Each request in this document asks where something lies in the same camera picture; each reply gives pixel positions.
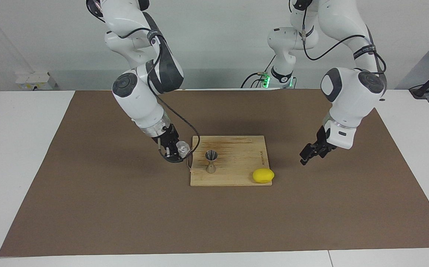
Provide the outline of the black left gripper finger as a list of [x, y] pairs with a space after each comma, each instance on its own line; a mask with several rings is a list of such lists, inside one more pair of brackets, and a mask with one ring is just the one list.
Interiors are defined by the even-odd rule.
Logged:
[[299, 154], [301, 157], [301, 161], [309, 161], [311, 158], [317, 156], [320, 150], [321, 146], [319, 146], [317, 143], [306, 144]]
[[320, 156], [321, 158], [324, 158], [327, 155], [325, 151], [323, 152], [316, 152], [316, 151], [303, 151], [301, 152], [301, 164], [305, 166], [310, 159], [313, 159], [316, 156]]

